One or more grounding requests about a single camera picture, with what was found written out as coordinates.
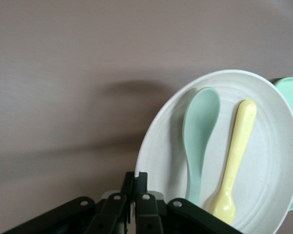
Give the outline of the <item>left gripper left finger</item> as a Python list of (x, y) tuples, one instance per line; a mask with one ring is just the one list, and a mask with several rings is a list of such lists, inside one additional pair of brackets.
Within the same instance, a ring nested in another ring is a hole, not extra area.
[(134, 198), (134, 172), (127, 172), (117, 193), (103, 199), (102, 206), (92, 218), (87, 234), (126, 234), (131, 221)]

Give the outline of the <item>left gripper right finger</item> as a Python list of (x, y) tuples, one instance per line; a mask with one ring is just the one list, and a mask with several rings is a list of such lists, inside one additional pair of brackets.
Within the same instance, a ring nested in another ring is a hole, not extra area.
[(163, 234), (157, 200), (147, 191), (147, 173), (135, 179), (135, 222), (137, 234)]

